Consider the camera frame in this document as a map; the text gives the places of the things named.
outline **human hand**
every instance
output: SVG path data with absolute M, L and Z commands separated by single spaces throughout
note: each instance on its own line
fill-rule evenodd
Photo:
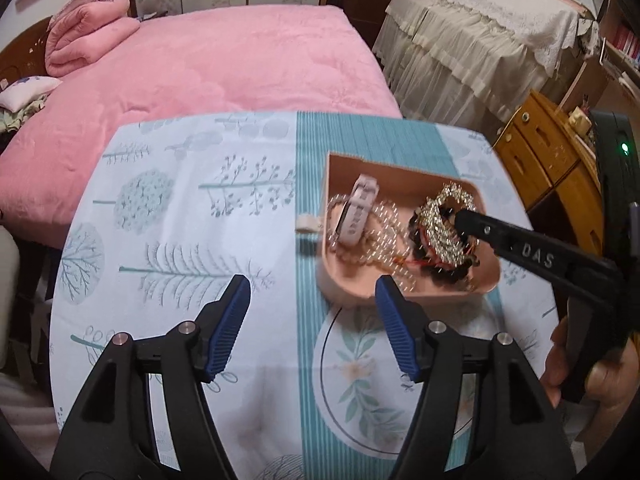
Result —
M 551 335 L 554 343 L 545 362 L 545 373 L 540 378 L 553 406 L 560 402 L 560 385 L 569 375 L 566 360 L 567 318 Z M 600 404 L 593 420 L 582 431 L 578 440 L 584 442 L 587 457 L 593 456 L 610 437 L 634 398 L 639 383 L 638 351 L 628 340 L 618 362 L 597 362 L 587 376 L 584 386 L 587 398 Z

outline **pink blanket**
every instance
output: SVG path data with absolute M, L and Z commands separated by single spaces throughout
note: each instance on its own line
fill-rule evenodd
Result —
M 376 59 L 337 7 L 230 7 L 149 20 L 65 76 L 0 155 L 2 222 L 61 248 L 118 127 L 240 110 L 401 117 Z
M 140 27 L 124 18 L 129 0 L 92 2 L 62 16 L 53 26 L 45 47 L 49 75 L 62 77 L 98 61 Z

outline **wooden headboard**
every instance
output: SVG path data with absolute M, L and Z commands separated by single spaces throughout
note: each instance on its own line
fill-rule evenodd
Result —
M 0 52 L 0 80 L 9 84 L 30 75 L 47 75 L 44 47 L 47 43 L 49 19 L 31 25 Z

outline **drawer handle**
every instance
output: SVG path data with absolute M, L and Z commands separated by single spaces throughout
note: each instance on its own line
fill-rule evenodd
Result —
M 591 230 L 591 232 L 589 233 L 589 236 L 591 237 L 591 241 L 593 245 L 596 247 L 596 249 L 599 251 L 602 251 L 602 242 L 600 241 L 600 238 L 596 234 L 596 231 Z
M 521 174 L 525 174 L 524 164 L 517 155 L 513 155 L 513 161 L 516 163 L 518 171 L 520 171 Z
M 549 137 L 547 136 L 547 134 L 540 128 L 536 128 L 536 133 L 540 136 L 542 142 L 544 142 L 548 148 L 551 148 L 551 142 L 549 142 Z

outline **white lace cover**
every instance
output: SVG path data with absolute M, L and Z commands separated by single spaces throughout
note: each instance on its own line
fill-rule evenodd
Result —
M 513 31 L 551 77 L 562 49 L 574 45 L 578 13 L 559 0 L 447 0 L 476 10 Z

